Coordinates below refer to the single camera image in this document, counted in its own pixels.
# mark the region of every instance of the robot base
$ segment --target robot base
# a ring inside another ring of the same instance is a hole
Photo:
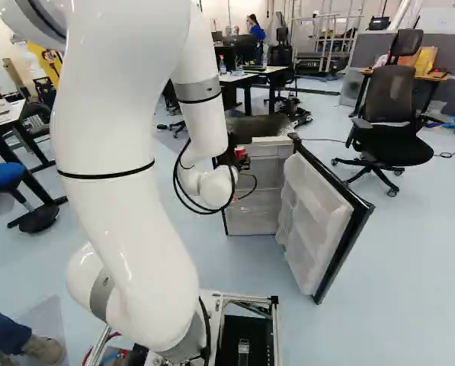
[[[245,296],[217,291],[201,291],[200,295],[210,318],[212,351],[208,366],[281,366],[277,296]],[[94,345],[86,366],[99,366],[110,333],[111,328],[107,326]],[[127,366],[173,365],[140,345],[134,345],[124,361]],[[181,365],[205,364],[205,360],[198,358]]]

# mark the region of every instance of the blue chair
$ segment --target blue chair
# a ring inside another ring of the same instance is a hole
[[[8,212],[12,209],[13,204],[9,204],[5,196],[10,194],[17,202],[22,204],[29,213],[26,213],[23,217],[14,220],[7,225],[8,228],[19,225],[19,230],[25,233],[38,233],[44,229],[47,229],[56,221],[59,209],[53,205],[44,205],[36,210],[32,205],[27,202],[26,198],[18,190],[18,186],[21,183],[26,168],[16,162],[6,162],[0,164],[0,214]]]

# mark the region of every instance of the water bottle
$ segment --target water bottle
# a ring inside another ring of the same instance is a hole
[[[224,75],[224,74],[227,73],[227,67],[226,67],[226,64],[224,63],[224,56],[223,55],[220,55],[219,69],[220,69],[220,75]]]
[[[267,43],[263,44],[263,67],[266,69],[268,67],[268,50],[269,46]]]

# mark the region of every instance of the fridge door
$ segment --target fridge door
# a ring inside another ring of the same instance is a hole
[[[303,294],[320,304],[374,206],[351,191],[293,139],[284,164],[276,240]]]

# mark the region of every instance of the woman in blue shirt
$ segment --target woman in blue shirt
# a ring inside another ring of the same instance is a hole
[[[263,40],[266,38],[266,32],[260,27],[256,15],[251,14],[248,16],[248,23],[251,29],[250,34],[255,34],[258,38],[258,48],[256,49],[256,63],[261,64],[261,54],[263,51]]]

